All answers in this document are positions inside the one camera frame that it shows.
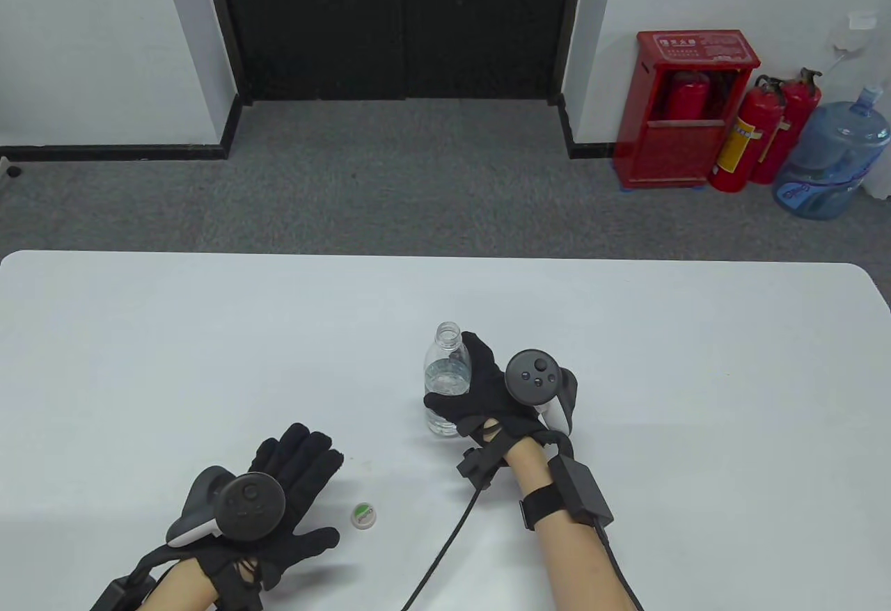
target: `red fire extinguisher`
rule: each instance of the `red fire extinguisher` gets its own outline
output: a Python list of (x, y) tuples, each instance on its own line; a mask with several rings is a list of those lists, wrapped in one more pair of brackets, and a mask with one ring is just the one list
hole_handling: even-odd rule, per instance
[(736, 124), (709, 173), (709, 181), (717, 190), (742, 191), (758, 159), (766, 153), (786, 106), (781, 85), (782, 80), (763, 74), (743, 99)]
[(695, 70), (680, 70), (671, 80), (665, 119), (691, 121), (701, 119), (709, 101), (709, 76)]
[(798, 144), (802, 129), (820, 104), (823, 93), (816, 86), (814, 78), (821, 74), (818, 70), (802, 68), (796, 79), (783, 83), (786, 109), (783, 111), (782, 121), (777, 127), (773, 142), (767, 147), (766, 155), (749, 175), (750, 181), (755, 184), (773, 184), (783, 163), (786, 163), (789, 154)]

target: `hand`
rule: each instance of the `hand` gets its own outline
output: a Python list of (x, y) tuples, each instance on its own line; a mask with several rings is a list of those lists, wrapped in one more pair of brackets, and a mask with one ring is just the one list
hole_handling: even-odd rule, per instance
[(310, 433), (303, 424), (293, 424), (280, 440), (261, 443), (249, 471), (276, 478), (287, 499), (284, 516), (271, 534), (257, 541), (208, 537), (190, 547), (207, 577), (213, 578), (214, 572), (240, 563), (242, 573), (247, 569), (254, 582), (262, 583), (268, 591), (293, 564), (337, 546), (340, 533), (333, 527), (308, 534), (293, 532), (342, 464), (343, 454), (331, 449), (330, 437)]
[(472, 332), (465, 331), (462, 340), (471, 355), (470, 390), (463, 395), (428, 392), (424, 405), (455, 423), (459, 432), (470, 433), (480, 446), (484, 443), (484, 424), (489, 419), (497, 420), (516, 439), (545, 430), (535, 408), (520, 404), (508, 392), (492, 349)]

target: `red fire extinguisher cabinet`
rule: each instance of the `red fire extinguisher cabinet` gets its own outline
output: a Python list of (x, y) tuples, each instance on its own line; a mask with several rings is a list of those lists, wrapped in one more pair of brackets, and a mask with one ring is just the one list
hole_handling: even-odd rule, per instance
[(637, 41), (615, 172), (627, 189), (704, 184), (761, 61), (738, 30), (642, 31)]

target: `double door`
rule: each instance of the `double door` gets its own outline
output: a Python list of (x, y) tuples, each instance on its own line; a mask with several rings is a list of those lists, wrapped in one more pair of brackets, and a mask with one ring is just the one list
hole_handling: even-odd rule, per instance
[(226, 0), (256, 99), (545, 98), (565, 0)]

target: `white table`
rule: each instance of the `white table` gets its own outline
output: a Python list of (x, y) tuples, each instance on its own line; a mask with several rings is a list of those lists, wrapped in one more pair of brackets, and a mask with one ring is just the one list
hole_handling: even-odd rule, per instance
[[(3, 607), (89, 608), (200, 469), (302, 420), (347, 456), (306, 528), (343, 538), (267, 608), (400, 608), (471, 495), (420, 404), (444, 319), (576, 373), (644, 608), (891, 607), (891, 315), (857, 267), (67, 252), (0, 265)], [(516, 499), (502, 472), (418, 609), (553, 607)]]

